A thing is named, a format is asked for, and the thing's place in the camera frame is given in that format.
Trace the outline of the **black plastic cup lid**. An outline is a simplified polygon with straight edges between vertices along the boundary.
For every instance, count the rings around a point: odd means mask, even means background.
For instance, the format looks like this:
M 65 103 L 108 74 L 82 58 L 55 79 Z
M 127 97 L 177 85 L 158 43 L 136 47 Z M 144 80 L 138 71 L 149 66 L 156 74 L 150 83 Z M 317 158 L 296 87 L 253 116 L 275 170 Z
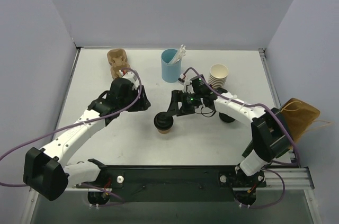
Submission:
M 159 112 L 154 117 L 154 126 L 161 131 L 169 130 L 174 124 L 172 116 L 168 116 L 166 112 Z

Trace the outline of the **brown paper coffee cup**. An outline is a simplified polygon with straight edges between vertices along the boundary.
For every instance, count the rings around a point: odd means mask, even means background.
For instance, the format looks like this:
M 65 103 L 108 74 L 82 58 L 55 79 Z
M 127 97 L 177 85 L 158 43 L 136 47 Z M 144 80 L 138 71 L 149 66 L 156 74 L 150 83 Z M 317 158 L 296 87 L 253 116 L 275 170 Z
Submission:
M 161 130 L 161 129 L 158 129 L 158 132 L 161 133 L 161 134 L 167 134 L 171 131 L 171 129 L 166 129 L 166 130 Z

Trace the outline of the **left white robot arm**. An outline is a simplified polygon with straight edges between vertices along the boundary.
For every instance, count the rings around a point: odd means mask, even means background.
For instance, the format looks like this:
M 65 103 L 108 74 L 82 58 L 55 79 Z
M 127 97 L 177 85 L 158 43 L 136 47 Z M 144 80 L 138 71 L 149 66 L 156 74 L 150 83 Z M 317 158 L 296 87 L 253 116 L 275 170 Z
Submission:
M 90 182 L 103 187 L 108 175 L 97 160 L 70 165 L 72 156 L 93 135 L 108 126 L 121 112 L 145 111 L 150 107 L 138 75 L 127 73 L 112 81 L 109 90 L 93 100 L 78 120 L 64 127 L 63 133 L 42 148 L 31 148 L 25 155 L 23 182 L 53 201 L 69 186 Z

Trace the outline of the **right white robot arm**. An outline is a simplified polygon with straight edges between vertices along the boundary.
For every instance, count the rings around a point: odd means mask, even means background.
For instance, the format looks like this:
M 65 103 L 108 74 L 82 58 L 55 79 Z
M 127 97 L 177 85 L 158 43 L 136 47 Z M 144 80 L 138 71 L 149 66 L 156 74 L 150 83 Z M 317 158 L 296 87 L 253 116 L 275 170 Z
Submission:
M 279 109 L 269 109 L 263 104 L 247 104 L 223 88 L 212 89 L 202 76 L 186 81 L 182 90 L 172 91 L 167 111 L 158 116 L 160 126 L 167 130 L 173 126 L 174 116 L 194 114 L 199 107 L 207 107 L 250 127 L 252 140 L 249 154 L 235 172 L 235 181 L 239 185 L 248 185 L 253 181 L 254 174 L 291 146 L 292 136 Z

